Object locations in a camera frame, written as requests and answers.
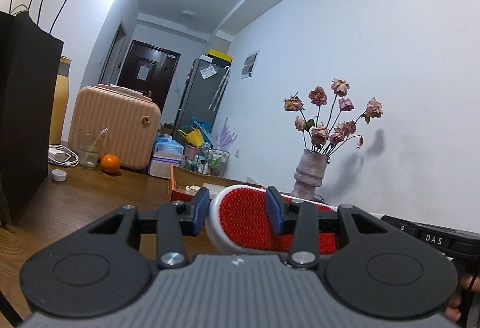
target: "doorway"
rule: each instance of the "doorway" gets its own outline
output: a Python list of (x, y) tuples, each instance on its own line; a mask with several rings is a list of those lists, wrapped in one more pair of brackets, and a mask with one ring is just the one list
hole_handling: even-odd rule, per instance
[(123, 64), (118, 85), (148, 96), (163, 112), (180, 54), (133, 41)]
[(120, 23), (117, 33), (115, 34), (113, 42), (110, 46), (109, 56), (106, 58), (105, 65), (102, 73), (100, 74), (100, 79), (98, 81), (99, 84), (108, 85), (114, 84), (117, 81), (120, 67), (122, 65), (122, 56), (120, 56), (120, 52), (122, 51), (122, 47), (126, 38), (127, 34), (122, 23)]

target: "green leaf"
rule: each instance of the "green leaf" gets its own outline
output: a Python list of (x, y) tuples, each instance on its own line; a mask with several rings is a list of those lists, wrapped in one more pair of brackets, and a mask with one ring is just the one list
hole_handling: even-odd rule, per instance
[(306, 130), (310, 130), (312, 127), (315, 126), (315, 121), (313, 119), (309, 119), (307, 121), (307, 127), (306, 127)]

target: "orange fruit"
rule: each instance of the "orange fruit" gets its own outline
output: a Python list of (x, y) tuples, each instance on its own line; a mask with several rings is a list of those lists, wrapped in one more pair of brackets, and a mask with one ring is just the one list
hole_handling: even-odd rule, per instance
[(106, 154), (102, 157), (102, 160), (100, 160), (100, 166), (103, 172), (112, 175), (119, 171), (120, 159), (114, 154)]

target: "suitcase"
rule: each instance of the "suitcase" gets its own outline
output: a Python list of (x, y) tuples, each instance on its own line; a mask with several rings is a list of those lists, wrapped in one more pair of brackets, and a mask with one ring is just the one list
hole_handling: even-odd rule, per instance
[(142, 169), (150, 162), (159, 122), (159, 107), (136, 91), (102, 84), (84, 87), (78, 91), (68, 144), (78, 152), (81, 129), (108, 127), (104, 154), (118, 156), (126, 168)]

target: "yellow cylinder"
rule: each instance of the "yellow cylinder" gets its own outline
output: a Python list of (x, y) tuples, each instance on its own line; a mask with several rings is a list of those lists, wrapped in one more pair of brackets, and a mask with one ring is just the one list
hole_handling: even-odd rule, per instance
[(68, 103), (68, 71), (70, 63), (71, 60), (69, 58), (63, 56), (60, 58), (53, 99), (52, 121), (50, 123), (50, 145), (60, 144), (62, 141), (63, 122)]

